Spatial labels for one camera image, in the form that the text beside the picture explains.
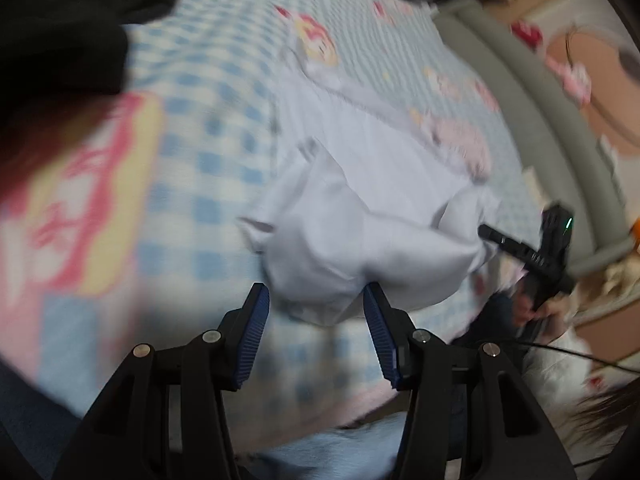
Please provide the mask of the white shirt navy trim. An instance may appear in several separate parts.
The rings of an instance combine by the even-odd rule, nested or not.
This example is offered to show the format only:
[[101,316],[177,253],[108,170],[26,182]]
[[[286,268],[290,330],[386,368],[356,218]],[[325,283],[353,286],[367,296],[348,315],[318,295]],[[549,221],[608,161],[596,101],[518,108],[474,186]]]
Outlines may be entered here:
[[416,310],[492,257],[499,202],[457,149],[332,68],[289,54],[276,81],[274,174],[240,223],[280,306],[320,326],[381,284]]

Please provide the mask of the orange and cream plush toys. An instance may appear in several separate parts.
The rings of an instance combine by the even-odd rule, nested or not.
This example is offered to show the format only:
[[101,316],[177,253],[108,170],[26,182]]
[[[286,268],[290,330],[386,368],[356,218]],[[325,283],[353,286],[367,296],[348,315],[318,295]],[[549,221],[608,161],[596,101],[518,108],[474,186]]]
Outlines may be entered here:
[[602,292],[605,296],[615,292],[617,296],[628,296],[639,284],[639,220],[631,227],[634,249],[619,262],[612,263],[604,271]]

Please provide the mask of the folded pink patterned clothing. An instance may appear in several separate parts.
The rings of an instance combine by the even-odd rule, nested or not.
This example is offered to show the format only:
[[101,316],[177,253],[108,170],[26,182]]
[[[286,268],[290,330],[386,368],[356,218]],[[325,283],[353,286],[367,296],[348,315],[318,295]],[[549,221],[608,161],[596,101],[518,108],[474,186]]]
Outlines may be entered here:
[[447,155],[477,181],[486,181],[492,170],[490,149],[475,126],[462,119],[437,118],[433,122],[433,140],[439,153]]

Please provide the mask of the blue checkered cartoon blanket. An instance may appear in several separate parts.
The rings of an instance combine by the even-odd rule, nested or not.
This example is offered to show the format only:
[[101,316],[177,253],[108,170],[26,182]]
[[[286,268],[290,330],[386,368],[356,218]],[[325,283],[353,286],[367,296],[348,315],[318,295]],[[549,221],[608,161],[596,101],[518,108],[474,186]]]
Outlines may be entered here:
[[273,79],[309,16],[338,68],[402,108],[486,136],[498,226],[536,240],[538,210],[487,78],[444,45],[444,16],[401,0],[179,0],[131,25],[130,83],[61,128],[58,154],[1,204],[1,355],[85,414],[139,341],[178,346],[262,279],[239,218],[272,174]]

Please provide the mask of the pink plush toy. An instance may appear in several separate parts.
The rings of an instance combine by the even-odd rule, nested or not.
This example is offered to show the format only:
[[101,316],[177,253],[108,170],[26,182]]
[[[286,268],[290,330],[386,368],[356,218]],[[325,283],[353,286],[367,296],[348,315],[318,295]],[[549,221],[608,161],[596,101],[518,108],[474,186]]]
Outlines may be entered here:
[[547,56],[544,64],[555,74],[565,93],[579,107],[590,103],[592,82],[582,63],[561,63],[552,56]]

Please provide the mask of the red plush toy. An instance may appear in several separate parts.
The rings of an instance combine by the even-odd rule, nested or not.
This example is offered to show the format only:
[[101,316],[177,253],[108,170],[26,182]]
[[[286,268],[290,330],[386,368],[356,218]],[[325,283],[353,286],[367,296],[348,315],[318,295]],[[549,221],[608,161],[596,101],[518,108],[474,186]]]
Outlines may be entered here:
[[544,36],[542,36],[540,28],[526,21],[513,22],[510,25],[510,31],[532,51],[536,51],[544,42]]

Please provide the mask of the black garment pile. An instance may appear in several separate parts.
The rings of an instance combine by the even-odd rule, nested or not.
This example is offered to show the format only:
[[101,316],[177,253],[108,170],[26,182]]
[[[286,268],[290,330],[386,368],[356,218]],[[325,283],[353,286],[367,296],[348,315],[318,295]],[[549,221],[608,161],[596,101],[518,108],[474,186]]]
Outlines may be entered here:
[[162,18],[177,0],[1,0],[1,160],[38,119],[116,96],[125,81],[127,24]]

